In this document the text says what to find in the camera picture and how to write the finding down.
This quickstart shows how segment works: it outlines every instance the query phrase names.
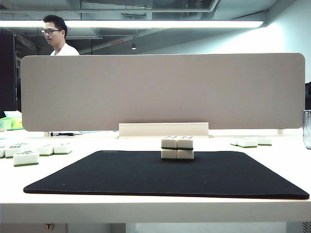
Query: white shirt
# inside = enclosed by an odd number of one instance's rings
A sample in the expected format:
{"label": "white shirt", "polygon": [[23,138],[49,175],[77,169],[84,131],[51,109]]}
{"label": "white shirt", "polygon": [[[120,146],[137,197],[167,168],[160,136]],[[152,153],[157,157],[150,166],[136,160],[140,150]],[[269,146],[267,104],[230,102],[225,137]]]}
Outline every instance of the white shirt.
{"label": "white shirt", "polygon": [[[67,43],[65,43],[61,48],[61,50],[59,51],[59,53],[56,54],[56,56],[74,56],[74,55],[79,55],[78,51],[74,47],[68,45]],[[55,56],[55,50],[51,53],[51,56]]]}

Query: clear cup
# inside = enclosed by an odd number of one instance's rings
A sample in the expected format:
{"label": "clear cup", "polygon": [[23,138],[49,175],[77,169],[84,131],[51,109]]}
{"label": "clear cup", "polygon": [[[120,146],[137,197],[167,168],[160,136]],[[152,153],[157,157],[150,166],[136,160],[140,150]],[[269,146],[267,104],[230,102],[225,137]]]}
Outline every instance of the clear cup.
{"label": "clear cup", "polygon": [[311,149],[311,110],[303,112],[303,142],[307,149]]}

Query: glass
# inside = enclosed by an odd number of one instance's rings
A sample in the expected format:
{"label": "glass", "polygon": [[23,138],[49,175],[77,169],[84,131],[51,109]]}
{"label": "glass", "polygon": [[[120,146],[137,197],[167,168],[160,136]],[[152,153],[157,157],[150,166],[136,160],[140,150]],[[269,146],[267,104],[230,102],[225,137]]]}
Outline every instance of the glass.
{"label": "glass", "polygon": [[303,142],[307,149],[311,149],[311,110],[303,112]]}
{"label": "glass", "polygon": [[46,33],[47,33],[48,35],[52,35],[53,32],[59,32],[59,31],[61,31],[61,30],[52,30],[52,29],[48,29],[48,30],[42,30],[41,33],[42,33],[42,35],[45,35]]}

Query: black hair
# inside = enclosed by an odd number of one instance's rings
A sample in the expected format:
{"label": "black hair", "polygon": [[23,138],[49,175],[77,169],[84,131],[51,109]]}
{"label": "black hair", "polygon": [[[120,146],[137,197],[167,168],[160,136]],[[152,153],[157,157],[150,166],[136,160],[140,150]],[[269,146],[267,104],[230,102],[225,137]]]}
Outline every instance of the black hair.
{"label": "black hair", "polygon": [[63,18],[59,17],[59,16],[53,16],[53,15],[49,15],[49,16],[45,16],[43,18],[43,22],[48,23],[48,22],[53,22],[55,24],[55,27],[58,30],[65,30],[65,38],[67,35],[67,26],[65,24],[65,21]]}

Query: white wall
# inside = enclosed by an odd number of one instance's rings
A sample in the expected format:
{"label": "white wall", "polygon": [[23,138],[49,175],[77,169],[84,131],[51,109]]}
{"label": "white wall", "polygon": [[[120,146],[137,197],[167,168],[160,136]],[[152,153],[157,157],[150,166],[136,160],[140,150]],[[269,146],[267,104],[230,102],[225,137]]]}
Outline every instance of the white wall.
{"label": "white wall", "polygon": [[311,0],[297,0],[268,26],[226,33],[179,44],[151,54],[299,52],[306,58],[306,82],[311,81]]}

